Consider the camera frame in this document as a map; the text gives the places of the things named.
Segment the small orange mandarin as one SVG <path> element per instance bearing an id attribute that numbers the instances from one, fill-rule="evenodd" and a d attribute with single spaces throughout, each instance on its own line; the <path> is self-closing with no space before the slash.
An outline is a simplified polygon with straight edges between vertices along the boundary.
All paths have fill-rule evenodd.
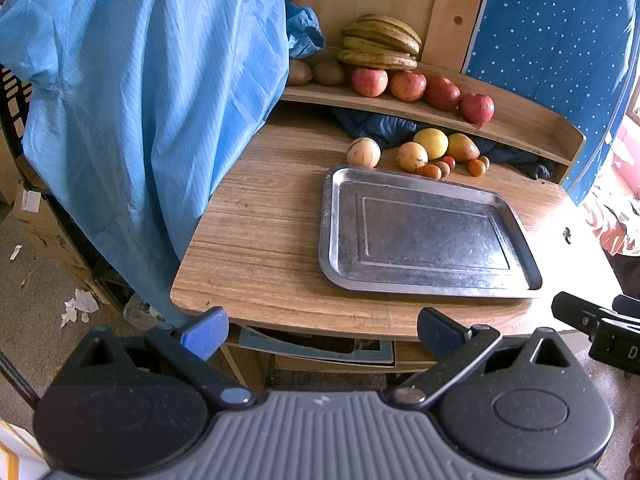
<path id="1" fill-rule="evenodd" d="M 466 168 L 468 168 L 469 174 L 472 174 L 473 177 L 484 176 L 487 171 L 487 166 L 479 158 L 470 160 L 466 165 Z"/>

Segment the red cherry tomato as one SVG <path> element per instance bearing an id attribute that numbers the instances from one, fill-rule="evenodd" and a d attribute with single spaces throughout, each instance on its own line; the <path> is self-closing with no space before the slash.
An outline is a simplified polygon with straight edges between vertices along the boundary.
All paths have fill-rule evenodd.
<path id="1" fill-rule="evenodd" d="M 451 156 L 444 156 L 442 158 L 442 161 L 446 162 L 450 169 L 454 169 L 454 167 L 457 165 L 456 161 Z"/>

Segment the pale orange round fruit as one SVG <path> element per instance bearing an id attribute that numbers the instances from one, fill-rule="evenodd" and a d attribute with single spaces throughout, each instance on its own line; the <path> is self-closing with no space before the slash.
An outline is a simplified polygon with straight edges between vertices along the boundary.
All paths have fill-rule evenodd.
<path id="1" fill-rule="evenodd" d="M 427 151 L 420 143 L 406 142 L 398 148 L 397 163 L 402 170 L 415 174 L 427 165 Z"/>

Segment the yellow green mango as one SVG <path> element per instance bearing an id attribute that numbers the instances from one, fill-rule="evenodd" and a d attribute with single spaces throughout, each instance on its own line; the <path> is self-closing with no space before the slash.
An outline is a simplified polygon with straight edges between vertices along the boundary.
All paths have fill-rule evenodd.
<path id="1" fill-rule="evenodd" d="M 448 136 L 446 155 L 456 162 L 469 162 L 480 156 L 480 150 L 472 139 L 464 133 L 456 132 Z"/>

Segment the yellow lemon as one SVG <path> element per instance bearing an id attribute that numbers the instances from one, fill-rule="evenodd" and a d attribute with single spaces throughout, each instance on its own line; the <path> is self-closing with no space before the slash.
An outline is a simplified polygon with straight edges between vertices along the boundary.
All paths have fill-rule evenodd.
<path id="1" fill-rule="evenodd" d="M 448 150 L 448 136 L 437 128 L 425 128 L 418 131 L 413 141 L 424 147 L 429 160 L 439 159 Z"/>

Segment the pale speckled round fruit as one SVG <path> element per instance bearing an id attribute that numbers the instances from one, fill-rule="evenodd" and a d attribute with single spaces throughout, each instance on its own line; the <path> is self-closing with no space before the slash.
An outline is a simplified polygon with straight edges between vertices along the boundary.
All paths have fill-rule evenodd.
<path id="1" fill-rule="evenodd" d="M 346 162 L 352 166 L 374 168 L 381 158 L 381 149 L 375 140 L 358 138 L 353 140 L 346 152 Z"/>

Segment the small brown round fruit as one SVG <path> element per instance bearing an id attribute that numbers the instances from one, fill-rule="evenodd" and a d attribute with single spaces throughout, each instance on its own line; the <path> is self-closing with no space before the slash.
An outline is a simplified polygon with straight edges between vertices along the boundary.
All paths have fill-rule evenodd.
<path id="1" fill-rule="evenodd" d="M 449 176 L 451 168 L 446 162 L 438 160 L 437 162 L 434 162 L 434 165 L 440 170 L 440 177 L 442 179 Z"/>

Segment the crumpled white paper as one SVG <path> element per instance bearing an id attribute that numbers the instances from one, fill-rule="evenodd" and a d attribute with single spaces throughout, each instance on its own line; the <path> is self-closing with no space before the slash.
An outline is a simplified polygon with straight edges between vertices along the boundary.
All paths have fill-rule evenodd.
<path id="1" fill-rule="evenodd" d="M 90 316 L 99 310 L 99 304 L 92 292 L 76 289 L 74 296 L 64 302 L 64 311 L 61 315 L 61 327 L 65 327 L 70 323 L 76 323 L 77 321 L 88 324 Z"/>

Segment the cardboard box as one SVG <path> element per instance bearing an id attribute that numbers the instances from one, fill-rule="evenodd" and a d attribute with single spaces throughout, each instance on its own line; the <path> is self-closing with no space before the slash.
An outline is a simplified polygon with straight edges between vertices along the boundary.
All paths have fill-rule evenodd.
<path id="1" fill-rule="evenodd" d="M 1 201 L 13 208 L 15 218 L 38 252 L 85 272 L 91 270 L 93 249 L 70 215 L 49 194 L 23 155 L 15 156 L 1 133 Z"/>

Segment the red apple rightmost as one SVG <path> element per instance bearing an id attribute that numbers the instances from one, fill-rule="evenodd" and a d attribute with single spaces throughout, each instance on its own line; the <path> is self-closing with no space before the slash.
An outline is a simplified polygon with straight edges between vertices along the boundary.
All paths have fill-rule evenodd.
<path id="1" fill-rule="evenodd" d="M 495 114 L 495 102 L 490 96 L 479 93 L 465 93 L 460 96 L 458 111 L 461 117 L 472 125 L 481 127 Z"/>

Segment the dark blue jacket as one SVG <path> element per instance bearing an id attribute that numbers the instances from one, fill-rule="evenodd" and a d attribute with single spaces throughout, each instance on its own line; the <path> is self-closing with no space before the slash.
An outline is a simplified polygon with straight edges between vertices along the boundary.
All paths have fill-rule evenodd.
<path id="1" fill-rule="evenodd" d="M 424 122 L 349 108 L 331 107 L 331 112 L 335 121 L 352 138 L 367 136 L 378 142 L 383 150 L 397 148 L 400 144 L 412 141 L 419 130 L 431 127 L 431 124 Z M 555 162 L 552 160 L 480 136 L 468 134 L 468 137 L 476 144 L 480 154 L 487 156 L 490 162 L 509 164 L 533 180 L 551 180 L 553 177 Z"/>

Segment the pink apple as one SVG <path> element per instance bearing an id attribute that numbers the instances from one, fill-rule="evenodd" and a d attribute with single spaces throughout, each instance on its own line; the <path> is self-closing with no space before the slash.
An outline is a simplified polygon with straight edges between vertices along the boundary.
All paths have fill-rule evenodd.
<path id="1" fill-rule="evenodd" d="M 356 67 L 350 78 L 352 88 L 366 98 L 377 98 L 387 88 L 388 75 L 386 70 L 376 68 Z"/>
<path id="2" fill-rule="evenodd" d="M 423 98 L 426 83 L 423 74 L 398 70 L 390 78 L 390 93 L 402 102 L 416 102 Z"/>

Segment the light blue garment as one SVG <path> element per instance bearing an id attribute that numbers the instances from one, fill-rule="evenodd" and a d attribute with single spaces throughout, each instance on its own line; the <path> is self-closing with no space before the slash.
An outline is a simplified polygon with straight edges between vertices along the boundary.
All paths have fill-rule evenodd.
<path id="1" fill-rule="evenodd" d="M 27 160 L 171 324 L 210 196 L 288 76 L 284 0 L 6 0 L 1 62 L 32 85 Z"/>

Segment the pink apple leftmost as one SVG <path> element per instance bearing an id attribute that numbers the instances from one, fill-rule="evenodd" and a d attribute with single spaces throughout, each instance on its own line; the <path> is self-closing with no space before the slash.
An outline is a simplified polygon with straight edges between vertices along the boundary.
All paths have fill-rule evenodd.
<path id="1" fill-rule="evenodd" d="M 356 67 L 350 78 L 352 88 L 366 98 L 377 98 L 387 88 L 388 75 L 386 70 L 376 68 Z"/>

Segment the brown kiwi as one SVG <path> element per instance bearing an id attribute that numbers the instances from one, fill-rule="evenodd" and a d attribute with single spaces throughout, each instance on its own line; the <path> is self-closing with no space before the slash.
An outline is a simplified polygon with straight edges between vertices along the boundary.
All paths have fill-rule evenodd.
<path id="1" fill-rule="evenodd" d="M 346 78 L 344 68 L 336 58 L 317 63 L 312 68 L 312 76 L 314 76 L 314 81 L 318 82 L 318 84 L 329 87 L 344 84 Z"/>
<path id="2" fill-rule="evenodd" d="M 286 84 L 291 87 L 304 86 L 311 81 L 314 74 L 311 68 L 303 61 L 290 58 L 288 64 L 288 81 Z"/>

